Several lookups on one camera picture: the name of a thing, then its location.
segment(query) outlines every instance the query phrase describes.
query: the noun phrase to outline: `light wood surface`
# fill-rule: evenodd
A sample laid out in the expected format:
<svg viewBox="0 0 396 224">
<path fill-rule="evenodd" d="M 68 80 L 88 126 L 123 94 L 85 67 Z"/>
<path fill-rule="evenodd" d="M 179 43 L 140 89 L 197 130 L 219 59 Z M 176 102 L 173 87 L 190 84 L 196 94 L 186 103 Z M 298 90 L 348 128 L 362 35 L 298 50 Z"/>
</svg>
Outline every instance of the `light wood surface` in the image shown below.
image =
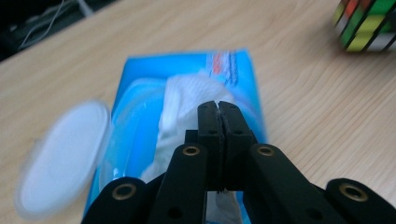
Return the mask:
<svg viewBox="0 0 396 224">
<path fill-rule="evenodd" d="M 339 0 L 119 1 L 0 63 L 0 223 L 31 147 L 67 109 L 110 107 L 129 55 L 249 50 L 271 144 L 313 183 L 358 180 L 396 205 L 396 53 L 347 54 Z M 79 223 L 87 192 L 38 223 Z"/>
</svg>

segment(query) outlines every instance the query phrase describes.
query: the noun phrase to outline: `black mechanical arm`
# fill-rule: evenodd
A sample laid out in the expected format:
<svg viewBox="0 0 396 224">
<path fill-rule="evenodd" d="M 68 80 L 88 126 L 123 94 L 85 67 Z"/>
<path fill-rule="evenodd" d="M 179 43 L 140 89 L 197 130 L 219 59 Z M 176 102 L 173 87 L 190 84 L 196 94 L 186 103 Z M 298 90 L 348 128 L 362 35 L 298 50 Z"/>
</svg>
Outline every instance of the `black mechanical arm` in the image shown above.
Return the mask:
<svg viewBox="0 0 396 224">
<path fill-rule="evenodd" d="M 395 208 L 350 179 L 311 184 L 277 147 L 259 144 L 236 105 L 198 107 L 165 174 L 109 183 L 82 223 L 205 223 L 208 191 L 240 190 L 251 223 L 396 223 Z"/>
</svg>

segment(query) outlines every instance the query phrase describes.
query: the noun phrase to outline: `white tissue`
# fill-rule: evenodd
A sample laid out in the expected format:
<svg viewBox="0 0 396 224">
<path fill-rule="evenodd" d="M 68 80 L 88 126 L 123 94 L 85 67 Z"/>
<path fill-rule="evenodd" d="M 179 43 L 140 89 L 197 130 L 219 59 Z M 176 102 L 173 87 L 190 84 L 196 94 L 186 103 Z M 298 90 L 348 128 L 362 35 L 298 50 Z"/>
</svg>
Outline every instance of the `white tissue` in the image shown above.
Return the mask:
<svg viewBox="0 0 396 224">
<path fill-rule="evenodd" d="M 222 83 L 206 74 L 168 78 L 156 153 L 153 163 L 141 176 L 143 181 L 149 182 L 166 171 L 175 148 L 184 143 L 186 130 L 198 129 L 198 105 L 208 101 L 232 103 L 233 96 Z M 218 223 L 242 223 L 235 193 L 209 192 L 206 219 Z"/>
</svg>

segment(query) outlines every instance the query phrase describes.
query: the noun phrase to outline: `white oval lid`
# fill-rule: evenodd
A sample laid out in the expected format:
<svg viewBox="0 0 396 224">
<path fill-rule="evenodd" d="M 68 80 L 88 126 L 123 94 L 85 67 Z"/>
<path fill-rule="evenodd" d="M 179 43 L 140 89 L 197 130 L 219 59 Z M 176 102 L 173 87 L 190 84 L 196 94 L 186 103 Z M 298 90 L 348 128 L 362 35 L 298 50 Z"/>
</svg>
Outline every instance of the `white oval lid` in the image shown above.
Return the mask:
<svg viewBox="0 0 396 224">
<path fill-rule="evenodd" d="M 99 101 L 77 105 L 55 122 L 22 169 L 15 195 L 21 217 L 43 219 L 78 197 L 103 156 L 110 123 Z"/>
</svg>

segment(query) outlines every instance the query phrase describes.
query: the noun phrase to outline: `rubik's cube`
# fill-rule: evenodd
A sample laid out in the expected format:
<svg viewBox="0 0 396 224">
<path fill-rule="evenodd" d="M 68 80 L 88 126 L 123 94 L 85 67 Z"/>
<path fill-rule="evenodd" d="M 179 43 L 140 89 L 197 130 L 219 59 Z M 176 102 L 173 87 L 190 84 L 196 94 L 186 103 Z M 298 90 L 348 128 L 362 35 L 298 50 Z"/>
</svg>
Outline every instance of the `rubik's cube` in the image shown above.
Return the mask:
<svg viewBox="0 0 396 224">
<path fill-rule="evenodd" d="M 332 18 L 346 51 L 396 50 L 396 0 L 342 0 Z"/>
</svg>

